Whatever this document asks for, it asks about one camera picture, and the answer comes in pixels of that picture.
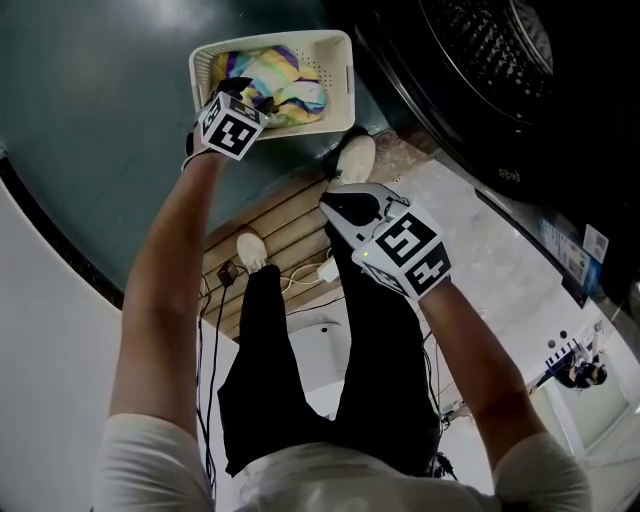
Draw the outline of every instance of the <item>white shirt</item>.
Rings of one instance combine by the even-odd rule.
[[[448,480],[413,478],[364,453],[326,443],[294,446],[249,464],[242,512],[489,512],[591,510],[586,476],[549,434],[521,441],[494,472],[495,495]],[[110,418],[93,486],[95,512],[212,511],[197,442],[157,418]]]

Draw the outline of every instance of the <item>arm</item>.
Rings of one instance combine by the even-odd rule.
[[[169,421],[197,440],[196,316],[207,216],[226,157],[205,153],[181,174],[129,276],[110,415]]]
[[[473,414],[494,470],[519,441],[545,432],[518,368],[448,280],[420,300],[453,379]]]

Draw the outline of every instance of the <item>white wall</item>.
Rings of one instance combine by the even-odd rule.
[[[107,415],[120,313],[75,274],[0,186],[0,509],[88,511]],[[205,361],[214,330],[205,327]],[[220,384],[237,346],[221,341]],[[208,382],[210,365],[205,365]],[[219,510],[231,509],[217,415]]]

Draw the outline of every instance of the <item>plug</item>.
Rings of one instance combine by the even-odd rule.
[[[238,267],[231,260],[225,261],[217,274],[222,286],[229,288],[238,277]]]

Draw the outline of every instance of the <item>rainbow towel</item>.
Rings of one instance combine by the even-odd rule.
[[[268,128],[312,123],[321,118],[327,98],[314,70],[301,66],[286,46],[220,55],[212,68],[213,88],[221,80],[244,76],[251,83],[241,91],[242,101],[256,107],[273,97]]]

